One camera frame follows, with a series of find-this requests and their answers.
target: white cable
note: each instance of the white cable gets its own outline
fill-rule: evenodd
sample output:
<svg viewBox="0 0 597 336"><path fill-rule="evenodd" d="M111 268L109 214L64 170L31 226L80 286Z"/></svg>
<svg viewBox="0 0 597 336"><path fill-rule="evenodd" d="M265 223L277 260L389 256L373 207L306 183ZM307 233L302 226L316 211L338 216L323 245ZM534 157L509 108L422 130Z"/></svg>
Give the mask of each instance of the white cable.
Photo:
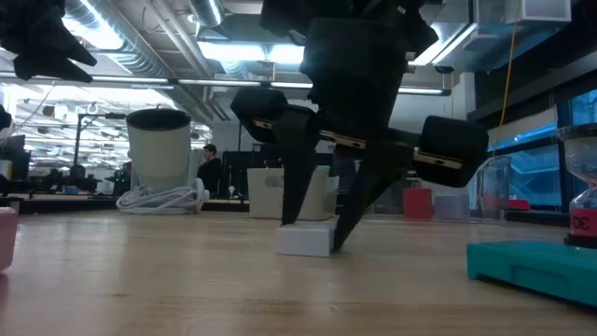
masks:
<svg viewBox="0 0 597 336"><path fill-rule="evenodd" d="M148 187L135 187L125 192L116 202L118 209L131 214L184 214L207 200L206 190L200 179L193 187L179 187L153 193Z"/></svg>

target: desk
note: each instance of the desk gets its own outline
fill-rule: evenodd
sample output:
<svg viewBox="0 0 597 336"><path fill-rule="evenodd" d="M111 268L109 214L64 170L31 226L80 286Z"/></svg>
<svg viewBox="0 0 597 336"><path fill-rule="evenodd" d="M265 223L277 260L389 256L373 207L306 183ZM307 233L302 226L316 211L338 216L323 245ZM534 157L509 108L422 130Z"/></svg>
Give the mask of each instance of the desk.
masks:
<svg viewBox="0 0 597 336"><path fill-rule="evenodd" d="M276 256L247 214L21 217L0 334L590 335L594 313L466 277L469 242L566 230L365 219L331 259Z"/></svg>

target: red label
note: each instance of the red label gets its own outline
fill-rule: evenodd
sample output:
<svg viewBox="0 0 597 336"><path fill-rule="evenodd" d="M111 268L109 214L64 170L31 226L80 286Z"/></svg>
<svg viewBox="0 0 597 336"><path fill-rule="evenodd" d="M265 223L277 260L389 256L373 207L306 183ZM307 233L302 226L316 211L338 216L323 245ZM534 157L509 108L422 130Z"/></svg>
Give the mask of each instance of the red label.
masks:
<svg viewBox="0 0 597 336"><path fill-rule="evenodd" d="M597 237L597 209L573 209L570 229L573 235Z"/></svg>

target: pink cup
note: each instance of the pink cup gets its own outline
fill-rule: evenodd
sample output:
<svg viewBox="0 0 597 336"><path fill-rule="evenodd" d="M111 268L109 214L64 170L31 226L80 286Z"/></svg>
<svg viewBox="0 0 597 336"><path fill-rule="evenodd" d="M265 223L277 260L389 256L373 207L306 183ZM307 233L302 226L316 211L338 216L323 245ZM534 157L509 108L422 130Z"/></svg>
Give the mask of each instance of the pink cup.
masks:
<svg viewBox="0 0 597 336"><path fill-rule="evenodd" d="M14 209L0 208L0 273L12 264L17 222L17 212Z"/></svg>

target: teal case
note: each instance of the teal case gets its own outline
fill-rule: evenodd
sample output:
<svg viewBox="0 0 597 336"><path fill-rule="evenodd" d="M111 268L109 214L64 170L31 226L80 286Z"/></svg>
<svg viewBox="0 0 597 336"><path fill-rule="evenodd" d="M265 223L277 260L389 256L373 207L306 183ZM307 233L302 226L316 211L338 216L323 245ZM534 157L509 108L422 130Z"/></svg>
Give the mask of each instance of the teal case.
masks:
<svg viewBox="0 0 597 336"><path fill-rule="evenodd" d="M468 277L488 277L597 306L597 250L542 242L470 244Z"/></svg>

